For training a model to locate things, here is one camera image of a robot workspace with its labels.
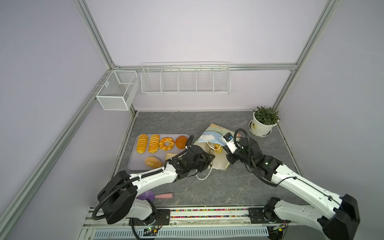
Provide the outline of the fake oval sugared bread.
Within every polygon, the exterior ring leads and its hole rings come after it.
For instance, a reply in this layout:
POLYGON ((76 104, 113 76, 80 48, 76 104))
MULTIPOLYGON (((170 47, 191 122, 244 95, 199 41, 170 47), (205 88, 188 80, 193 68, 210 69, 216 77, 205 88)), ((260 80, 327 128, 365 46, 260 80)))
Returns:
POLYGON ((155 157, 145 158, 145 164, 153 169, 161 168, 163 166, 163 163, 155 157))

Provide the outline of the fake braided ring bread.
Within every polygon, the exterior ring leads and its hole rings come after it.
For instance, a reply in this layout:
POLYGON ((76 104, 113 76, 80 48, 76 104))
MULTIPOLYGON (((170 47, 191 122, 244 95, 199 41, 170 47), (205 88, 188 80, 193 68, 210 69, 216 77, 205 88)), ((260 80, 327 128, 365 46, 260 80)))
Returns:
POLYGON ((159 149, 163 151, 170 151, 175 145, 174 139, 171 137, 162 138, 159 142, 159 149))

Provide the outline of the fake yellow ridged bread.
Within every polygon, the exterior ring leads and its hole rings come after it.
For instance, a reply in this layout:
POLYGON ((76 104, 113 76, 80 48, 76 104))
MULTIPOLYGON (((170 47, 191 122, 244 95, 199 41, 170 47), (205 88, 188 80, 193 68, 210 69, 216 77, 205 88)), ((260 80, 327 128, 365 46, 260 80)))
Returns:
POLYGON ((137 140, 137 147, 136 147, 137 153, 143 154, 146 152, 148 140, 149 140, 148 135, 146 135, 146 134, 139 135, 138 140, 137 140))
POLYGON ((160 144, 160 135, 153 134, 150 137, 149 145, 148 145, 148 152, 153 154, 156 153, 159 150, 159 144, 160 144))

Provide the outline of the fake toast slice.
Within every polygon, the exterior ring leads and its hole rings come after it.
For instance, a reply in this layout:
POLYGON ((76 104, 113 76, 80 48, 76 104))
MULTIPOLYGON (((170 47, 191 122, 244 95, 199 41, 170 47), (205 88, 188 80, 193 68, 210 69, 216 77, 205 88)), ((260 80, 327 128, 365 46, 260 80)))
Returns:
POLYGON ((173 154, 173 153, 167 153, 165 160, 173 159, 177 157, 178 154, 173 154))

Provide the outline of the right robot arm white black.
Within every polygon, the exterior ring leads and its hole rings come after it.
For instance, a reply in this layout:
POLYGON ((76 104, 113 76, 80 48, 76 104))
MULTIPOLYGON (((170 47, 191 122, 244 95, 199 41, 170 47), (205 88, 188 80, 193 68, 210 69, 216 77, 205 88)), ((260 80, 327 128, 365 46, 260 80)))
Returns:
POLYGON ((323 232, 330 240, 352 240, 355 237, 361 219, 354 197, 332 193, 298 175, 276 158, 264 155, 253 139, 236 141, 235 137, 227 134, 224 140, 231 164, 241 162, 263 183, 283 187, 309 204, 307 207, 299 206, 280 198, 270 198, 263 209, 266 221, 296 222, 323 232))

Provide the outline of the round orange fake bun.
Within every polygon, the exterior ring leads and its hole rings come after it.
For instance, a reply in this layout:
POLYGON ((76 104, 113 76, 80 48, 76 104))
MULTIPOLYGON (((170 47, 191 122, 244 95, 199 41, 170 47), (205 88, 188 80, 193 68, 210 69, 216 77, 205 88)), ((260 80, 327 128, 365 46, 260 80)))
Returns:
POLYGON ((186 136, 179 136, 175 140, 175 145, 178 149, 185 149, 187 141, 188 141, 188 138, 186 136))

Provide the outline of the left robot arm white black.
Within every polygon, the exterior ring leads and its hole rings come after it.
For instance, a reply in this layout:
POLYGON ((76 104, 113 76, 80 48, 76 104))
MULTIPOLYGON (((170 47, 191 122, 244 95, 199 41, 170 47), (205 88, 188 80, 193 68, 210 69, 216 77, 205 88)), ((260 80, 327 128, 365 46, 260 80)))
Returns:
POLYGON ((138 196, 158 186, 192 177, 206 170, 214 159, 215 155, 192 145, 167 159, 160 168, 139 174, 120 171, 99 192, 99 203, 93 211, 92 220, 106 219, 109 225, 125 217, 153 222, 157 215, 156 207, 151 200, 140 200, 138 196))

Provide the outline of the paper bag with landscape print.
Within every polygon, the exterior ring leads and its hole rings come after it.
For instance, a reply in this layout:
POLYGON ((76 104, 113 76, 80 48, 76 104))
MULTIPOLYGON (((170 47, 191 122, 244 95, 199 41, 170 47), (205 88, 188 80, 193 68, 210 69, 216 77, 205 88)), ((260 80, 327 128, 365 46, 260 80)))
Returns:
POLYGON ((216 124, 211 124, 194 142, 194 145, 215 156, 209 167, 210 170, 225 171, 230 165, 226 157, 227 152, 224 150, 224 146, 226 146, 224 135, 227 133, 233 136, 235 132, 216 124))

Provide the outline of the fake long ridged bread roll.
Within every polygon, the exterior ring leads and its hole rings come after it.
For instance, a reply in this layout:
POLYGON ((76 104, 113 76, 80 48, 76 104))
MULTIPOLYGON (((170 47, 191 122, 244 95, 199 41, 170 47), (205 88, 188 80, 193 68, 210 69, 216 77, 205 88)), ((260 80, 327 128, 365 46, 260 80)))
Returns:
POLYGON ((222 146, 222 145, 220 145, 220 144, 215 144, 215 146, 214 146, 214 151, 215 151, 216 153, 221 153, 222 150, 223 150, 223 146, 222 146))

